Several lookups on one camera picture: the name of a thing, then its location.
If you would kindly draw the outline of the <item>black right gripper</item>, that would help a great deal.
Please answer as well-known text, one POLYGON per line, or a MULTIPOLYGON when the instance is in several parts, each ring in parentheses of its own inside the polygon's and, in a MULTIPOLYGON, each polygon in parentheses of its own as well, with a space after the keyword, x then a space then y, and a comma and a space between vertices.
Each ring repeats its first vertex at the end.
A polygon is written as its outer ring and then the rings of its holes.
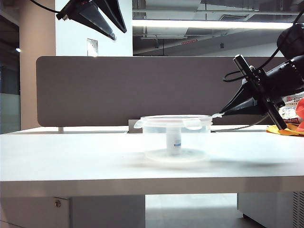
POLYGON ((242 55, 235 56, 234 62, 247 82, 240 87, 220 113, 224 115, 267 113, 278 129, 286 129, 286 123, 278 109, 285 105, 283 97, 300 92, 300 57, 294 57, 268 72, 263 69, 250 69, 242 55))

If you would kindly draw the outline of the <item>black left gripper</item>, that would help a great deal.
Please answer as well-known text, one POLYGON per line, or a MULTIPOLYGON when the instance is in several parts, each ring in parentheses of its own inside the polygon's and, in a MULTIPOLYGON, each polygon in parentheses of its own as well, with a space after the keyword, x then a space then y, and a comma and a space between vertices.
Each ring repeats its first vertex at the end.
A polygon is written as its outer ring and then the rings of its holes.
MULTIPOLYGON (((127 32, 118 0, 100 0, 99 8, 118 29, 123 33, 127 32)), ((56 17, 58 20, 74 20, 116 40, 113 30, 99 12, 97 5, 89 0, 70 0, 56 17)))

